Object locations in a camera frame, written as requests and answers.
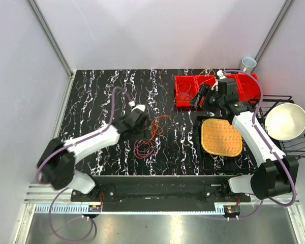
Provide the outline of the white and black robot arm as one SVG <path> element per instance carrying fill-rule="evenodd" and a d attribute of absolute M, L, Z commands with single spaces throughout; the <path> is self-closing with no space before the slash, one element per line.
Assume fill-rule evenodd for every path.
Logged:
<path fill-rule="evenodd" d="M 121 118 L 114 119 L 84 136 L 61 141 L 52 139 L 37 163 L 37 169 L 56 190 L 73 189 L 88 201 L 99 197 L 96 181 L 88 174 L 75 170 L 75 165 L 89 155 L 124 140 L 150 137 L 150 121 L 146 106 L 137 105 Z"/>

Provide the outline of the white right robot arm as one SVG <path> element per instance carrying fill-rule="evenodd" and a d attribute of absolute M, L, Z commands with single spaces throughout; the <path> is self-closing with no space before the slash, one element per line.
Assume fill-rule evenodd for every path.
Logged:
<path fill-rule="evenodd" d="M 221 111 L 217 125 L 225 121 L 238 131 L 252 153 L 256 170 L 251 175 L 232 176 L 221 188 L 221 197 L 233 201 L 239 194 L 254 195 L 260 200 L 274 201 L 276 196 L 291 193 L 296 199 L 295 183 L 298 160 L 287 156 L 270 139 L 256 119 L 256 110 L 246 101 L 240 101 L 234 80 L 221 81 L 219 89 L 203 84 L 190 100 L 194 107 Z"/>

